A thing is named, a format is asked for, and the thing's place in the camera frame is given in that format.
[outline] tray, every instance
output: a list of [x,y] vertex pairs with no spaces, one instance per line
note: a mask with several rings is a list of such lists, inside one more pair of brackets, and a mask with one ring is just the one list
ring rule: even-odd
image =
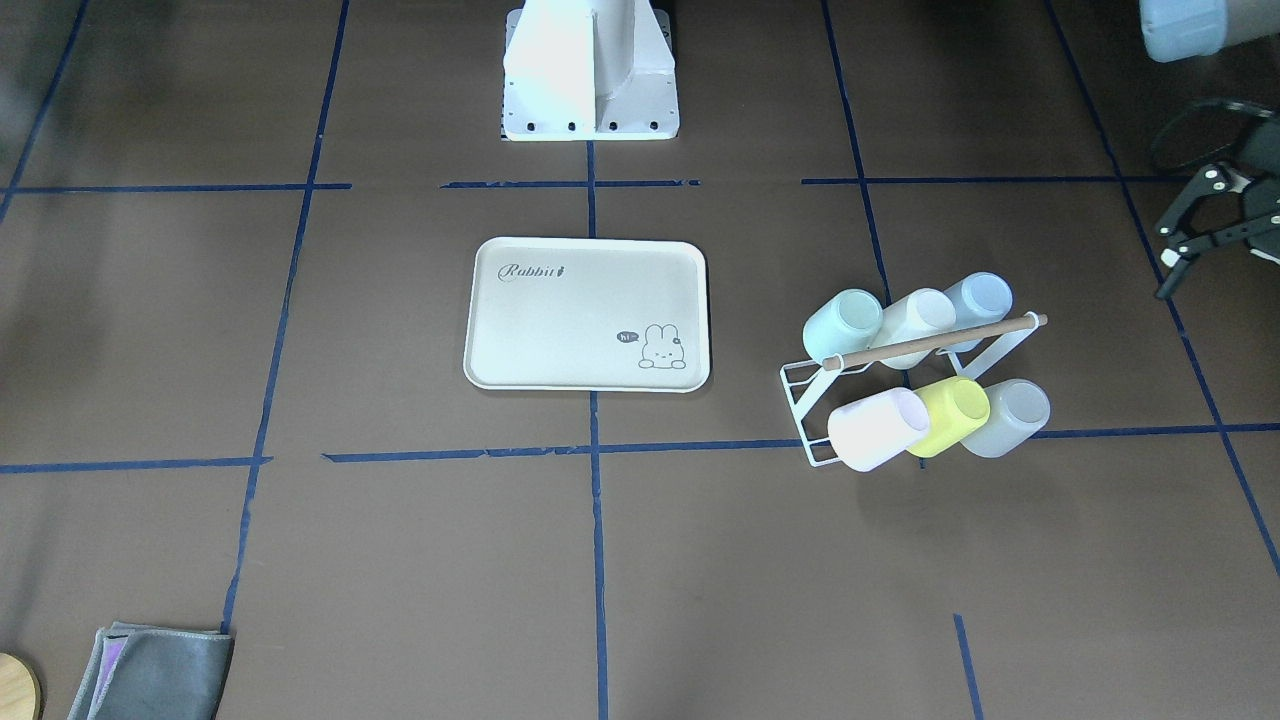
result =
[[687,242],[489,240],[462,368],[485,389],[698,389],[710,375],[707,260]]

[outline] plastic cup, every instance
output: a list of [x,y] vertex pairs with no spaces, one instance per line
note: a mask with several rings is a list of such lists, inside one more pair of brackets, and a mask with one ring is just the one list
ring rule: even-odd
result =
[[827,419],[840,460],[867,473],[929,434],[929,411],[918,395],[895,387],[837,407]]
[[[956,324],[956,307],[951,299],[933,288],[922,288],[884,309],[884,322],[870,347],[906,342],[950,331]],[[929,352],[911,352],[884,360],[895,370],[910,370]]]
[[1030,380],[1005,380],[987,388],[991,419],[960,441],[979,457],[1000,457],[1048,423],[1048,395]]
[[804,324],[804,350],[814,363],[867,350],[879,332],[883,310],[865,290],[846,290],[827,301]]
[[906,451],[916,457],[933,457],[969,437],[991,416],[991,402],[982,386],[969,378],[954,377],[915,391],[929,411],[932,428],[924,439]]
[[[946,295],[956,306],[956,331],[998,323],[1014,307],[1014,291],[995,273],[974,273],[948,287]],[[969,352],[982,341],[957,342],[952,352]]]

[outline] wooden coaster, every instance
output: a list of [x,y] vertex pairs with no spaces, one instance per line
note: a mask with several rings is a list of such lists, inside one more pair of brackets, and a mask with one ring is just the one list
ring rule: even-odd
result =
[[40,683],[23,661],[0,653],[0,720],[37,720]]

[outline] gray towel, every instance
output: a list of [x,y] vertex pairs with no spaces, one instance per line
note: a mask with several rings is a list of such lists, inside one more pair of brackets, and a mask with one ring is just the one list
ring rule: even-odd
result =
[[232,638],[113,623],[93,639],[68,720],[211,720]]

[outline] rabbit face drawing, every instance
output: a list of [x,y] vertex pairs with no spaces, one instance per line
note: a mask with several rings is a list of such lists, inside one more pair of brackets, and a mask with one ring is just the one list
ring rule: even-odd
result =
[[649,325],[644,331],[644,347],[640,348],[641,368],[680,370],[685,366],[685,346],[680,343],[680,331],[676,325]]

